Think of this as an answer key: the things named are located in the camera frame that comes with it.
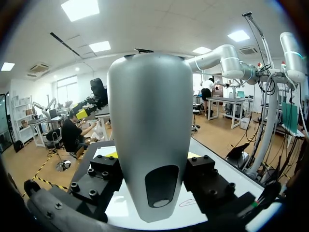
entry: air conditioner vent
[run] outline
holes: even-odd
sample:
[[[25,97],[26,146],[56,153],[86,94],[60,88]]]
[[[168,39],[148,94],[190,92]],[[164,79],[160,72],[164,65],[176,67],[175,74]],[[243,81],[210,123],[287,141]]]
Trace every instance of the air conditioner vent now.
[[[242,47],[239,51],[243,55],[253,55],[258,53],[258,49],[256,49],[253,45]]]
[[[36,75],[34,75],[34,74],[27,73],[27,77],[31,77],[31,78],[33,78],[33,77],[37,77],[37,76],[36,76]]]
[[[30,68],[30,72],[33,73],[43,73],[49,69],[49,66],[47,64],[38,63],[34,65],[32,68]]]

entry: person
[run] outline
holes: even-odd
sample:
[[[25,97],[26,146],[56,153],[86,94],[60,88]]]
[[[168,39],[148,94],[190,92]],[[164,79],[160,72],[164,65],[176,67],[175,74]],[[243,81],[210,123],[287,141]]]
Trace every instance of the person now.
[[[97,123],[94,123],[89,128],[82,130],[80,127],[84,124],[84,121],[79,125],[76,125],[78,119],[73,111],[70,111],[68,119],[66,119],[62,126],[62,141],[64,147],[70,155],[76,158],[76,152],[83,146],[86,150],[88,144],[84,142],[84,136],[91,131],[92,128],[96,126]]]
[[[219,80],[214,82],[214,79],[211,77],[207,81],[204,81],[202,84],[201,94],[202,94],[202,99],[204,101],[203,104],[204,104],[205,116],[207,116],[207,108],[208,108],[208,101],[206,100],[206,98],[212,97],[212,91],[214,90],[215,85],[218,82]]]

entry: black shirt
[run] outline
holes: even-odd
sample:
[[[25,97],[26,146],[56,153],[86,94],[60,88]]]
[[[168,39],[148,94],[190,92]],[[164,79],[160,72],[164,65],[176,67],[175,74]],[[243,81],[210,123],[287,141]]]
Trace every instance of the black shirt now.
[[[62,141],[67,152],[75,152],[82,131],[71,120],[64,121],[61,132]]]

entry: laptop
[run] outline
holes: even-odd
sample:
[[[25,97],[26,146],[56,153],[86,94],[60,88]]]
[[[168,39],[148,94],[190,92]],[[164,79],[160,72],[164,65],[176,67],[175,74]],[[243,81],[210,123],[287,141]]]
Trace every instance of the laptop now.
[[[51,121],[58,121],[58,120],[62,119],[62,117],[57,116],[56,109],[50,110],[49,111],[49,115],[50,115],[50,120]]]

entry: man sitting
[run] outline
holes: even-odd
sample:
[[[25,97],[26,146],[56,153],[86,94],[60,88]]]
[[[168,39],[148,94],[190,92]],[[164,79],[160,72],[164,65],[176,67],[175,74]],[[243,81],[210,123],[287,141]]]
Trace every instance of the man sitting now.
[[[70,111],[68,119],[66,119],[62,126],[62,141],[67,152],[70,152],[70,155],[77,158],[76,152],[83,146],[86,150],[88,144],[84,142],[84,135],[91,131],[92,128],[96,126],[97,123],[94,123],[89,128],[82,130],[80,127],[82,123],[76,126],[78,119],[76,115]]]

